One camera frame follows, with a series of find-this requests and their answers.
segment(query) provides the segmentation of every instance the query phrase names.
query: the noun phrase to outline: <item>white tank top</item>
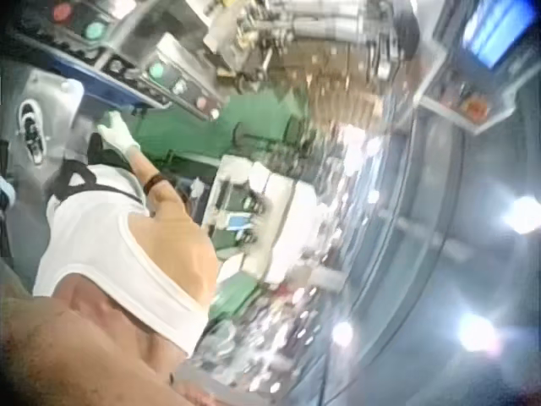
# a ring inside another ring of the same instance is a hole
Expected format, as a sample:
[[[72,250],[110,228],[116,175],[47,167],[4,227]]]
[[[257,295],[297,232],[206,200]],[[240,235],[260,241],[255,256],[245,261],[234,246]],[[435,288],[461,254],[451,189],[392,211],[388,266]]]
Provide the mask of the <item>white tank top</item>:
[[[145,194],[131,173],[103,165],[89,169],[98,184],[145,201]],[[70,185],[80,182],[80,176],[74,175]],[[49,207],[47,214],[51,239],[41,258],[33,294],[50,297],[64,277],[83,275],[190,356],[208,315],[135,241],[128,216],[149,216],[145,206],[109,191],[82,192],[68,197],[60,206],[55,207],[54,202],[51,205],[53,208]]]

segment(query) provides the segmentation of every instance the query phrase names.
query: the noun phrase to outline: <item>red light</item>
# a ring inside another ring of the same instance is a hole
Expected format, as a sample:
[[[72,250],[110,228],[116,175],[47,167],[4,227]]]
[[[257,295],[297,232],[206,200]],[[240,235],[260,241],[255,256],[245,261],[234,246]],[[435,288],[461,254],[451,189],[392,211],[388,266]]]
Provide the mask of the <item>red light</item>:
[[[55,22],[62,23],[69,18],[72,12],[73,8],[70,3],[60,3],[54,8],[52,18]]]

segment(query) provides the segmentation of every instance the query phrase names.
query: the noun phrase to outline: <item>shoulder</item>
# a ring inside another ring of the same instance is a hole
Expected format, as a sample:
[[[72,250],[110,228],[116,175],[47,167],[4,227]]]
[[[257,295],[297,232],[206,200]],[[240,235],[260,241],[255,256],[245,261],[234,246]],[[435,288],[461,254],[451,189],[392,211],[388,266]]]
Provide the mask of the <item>shoulder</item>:
[[[184,292],[208,307],[216,291],[219,264],[209,236],[188,216],[148,219],[134,236],[147,255]]]

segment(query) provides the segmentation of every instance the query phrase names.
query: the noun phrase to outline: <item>skin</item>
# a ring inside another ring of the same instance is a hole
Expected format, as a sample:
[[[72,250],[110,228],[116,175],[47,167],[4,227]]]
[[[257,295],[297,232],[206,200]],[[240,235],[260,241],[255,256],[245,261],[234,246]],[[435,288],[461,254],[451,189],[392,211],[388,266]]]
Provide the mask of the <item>skin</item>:
[[[142,184],[158,173],[139,148],[125,155]],[[208,237],[168,182],[155,185],[149,199],[156,215],[131,215],[130,231],[145,253],[208,309],[218,273]],[[88,279],[67,276],[52,298],[32,298],[3,263],[1,276],[2,372],[30,404],[218,404],[192,385],[179,382],[173,390],[169,376],[186,354]]]

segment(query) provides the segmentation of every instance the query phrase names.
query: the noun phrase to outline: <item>black strap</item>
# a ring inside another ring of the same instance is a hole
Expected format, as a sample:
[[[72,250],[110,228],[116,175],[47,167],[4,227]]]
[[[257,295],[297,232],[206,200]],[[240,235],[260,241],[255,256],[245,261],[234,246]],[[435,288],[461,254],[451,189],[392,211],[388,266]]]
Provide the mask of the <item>black strap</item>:
[[[145,192],[145,195],[148,195],[152,188],[159,184],[162,180],[167,180],[161,173],[157,173],[152,178],[149,179],[149,181],[146,183],[145,187],[143,188],[143,191]]]
[[[78,174],[84,182],[76,186],[70,186],[69,181],[75,174]],[[47,200],[49,200],[52,195],[55,195],[62,204],[70,196],[77,195],[78,193],[95,191],[119,193],[120,195],[125,195],[126,197],[137,201],[141,205],[143,204],[141,199],[135,195],[113,188],[112,186],[98,184],[95,174],[83,162],[71,159],[65,160],[62,163],[56,178],[48,188]]]

